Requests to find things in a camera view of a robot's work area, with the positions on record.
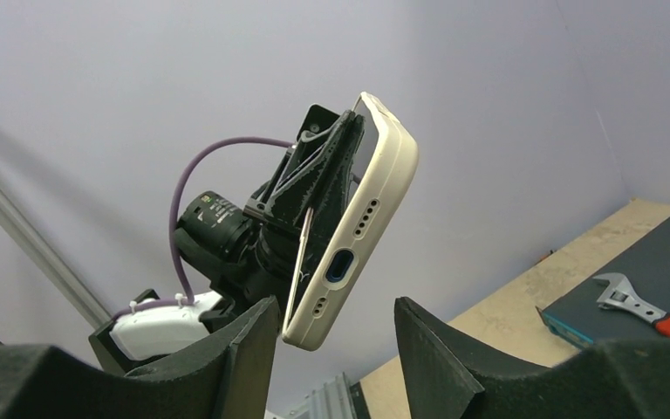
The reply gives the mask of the phone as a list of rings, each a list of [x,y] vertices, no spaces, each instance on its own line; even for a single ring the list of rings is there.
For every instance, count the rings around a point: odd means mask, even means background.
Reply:
[[[325,341],[419,161],[417,142],[377,96],[360,93],[347,115],[335,172],[305,207],[284,312],[283,341],[307,351]]]

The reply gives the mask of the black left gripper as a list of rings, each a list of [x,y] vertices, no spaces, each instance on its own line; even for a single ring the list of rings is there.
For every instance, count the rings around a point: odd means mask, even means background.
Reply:
[[[210,288],[238,316],[273,297],[284,315],[305,212],[313,210],[307,244],[323,251],[345,214],[350,170],[365,120],[352,110],[336,114],[310,107],[297,142],[288,147],[274,175],[259,187],[244,213],[259,221],[209,274]]]

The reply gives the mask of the red handled adjustable wrench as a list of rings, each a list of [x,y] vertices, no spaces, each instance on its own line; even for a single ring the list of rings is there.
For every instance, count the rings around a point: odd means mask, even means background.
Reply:
[[[629,313],[650,325],[658,334],[670,338],[670,312],[642,299],[625,274],[602,273],[591,279],[605,287],[596,300],[600,309]]]

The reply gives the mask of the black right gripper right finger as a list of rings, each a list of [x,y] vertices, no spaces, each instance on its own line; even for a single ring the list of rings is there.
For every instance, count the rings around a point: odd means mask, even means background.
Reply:
[[[670,418],[670,340],[607,341],[544,367],[408,297],[393,316],[414,418]]]

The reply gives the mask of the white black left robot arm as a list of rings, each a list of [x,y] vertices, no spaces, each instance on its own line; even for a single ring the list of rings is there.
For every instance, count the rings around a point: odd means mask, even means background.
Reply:
[[[172,354],[228,325],[260,299],[295,309],[342,223],[363,176],[366,120],[353,110],[311,106],[269,180],[243,207],[213,191],[188,205],[181,197],[193,171],[218,141],[184,168],[171,202],[168,237],[181,292],[153,290],[116,313],[89,338],[103,369],[124,374]]]

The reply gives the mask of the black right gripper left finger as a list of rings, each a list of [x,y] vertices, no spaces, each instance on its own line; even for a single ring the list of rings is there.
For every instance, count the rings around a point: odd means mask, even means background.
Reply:
[[[119,376],[53,346],[0,345],[0,418],[262,418],[279,306]]]

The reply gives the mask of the aluminium frame rail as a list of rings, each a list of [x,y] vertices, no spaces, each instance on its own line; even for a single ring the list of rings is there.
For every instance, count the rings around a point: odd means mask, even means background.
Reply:
[[[94,328],[112,314],[0,186],[0,226],[76,311]]]

